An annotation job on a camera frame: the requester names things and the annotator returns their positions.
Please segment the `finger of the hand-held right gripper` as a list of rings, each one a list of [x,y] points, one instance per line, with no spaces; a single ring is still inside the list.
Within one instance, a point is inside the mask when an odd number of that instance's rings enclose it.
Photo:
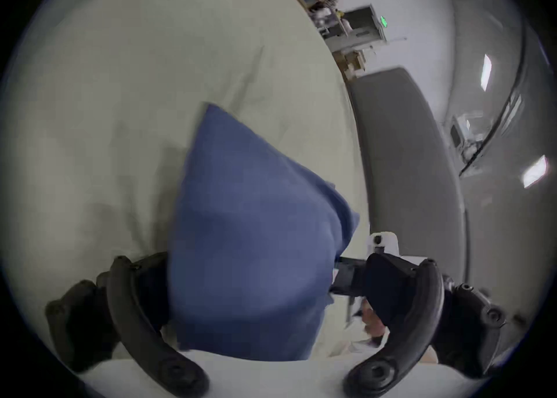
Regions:
[[[334,279],[330,293],[345,297],[367,297],[367,261],[363,259],[338,257],[333,270]]]

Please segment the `person's right hand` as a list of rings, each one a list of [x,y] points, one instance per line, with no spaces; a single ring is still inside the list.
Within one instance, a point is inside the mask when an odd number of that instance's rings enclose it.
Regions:
[[[366,334],[370,338],[382,338],[385,335],[386,326],[367,303],[361,305],[361,321],[364,324]]]

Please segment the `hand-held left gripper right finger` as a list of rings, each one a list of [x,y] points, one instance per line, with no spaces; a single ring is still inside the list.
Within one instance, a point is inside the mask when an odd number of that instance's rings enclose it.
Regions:
[[[436,262],[418,265],[389,254],[367,258],[365,298],[390,334],[376,354],[343,381],[349,397],[380,397],[398,385],[432,347],[441,365],[469,379],[496,371],[505,312],[479,290],[456,285]]]

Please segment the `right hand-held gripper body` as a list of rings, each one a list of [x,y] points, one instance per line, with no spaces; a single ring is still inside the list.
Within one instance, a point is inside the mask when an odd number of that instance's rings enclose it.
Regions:
[[[368,236],[368,255],[374,253],[400,256],[397,235],[393,232],[378,232]]]

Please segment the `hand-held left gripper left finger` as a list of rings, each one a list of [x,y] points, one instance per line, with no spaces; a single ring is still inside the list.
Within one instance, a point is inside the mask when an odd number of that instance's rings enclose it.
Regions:
[[[205,371],[168,345],[161,334],[171,319],[166,252],[132,262],[116,257],[93,282],[74,284],[50,301],[45,317],[56,354],[76,374],[112,358],[121,343],[142,370],[175,397],[202,397]]]

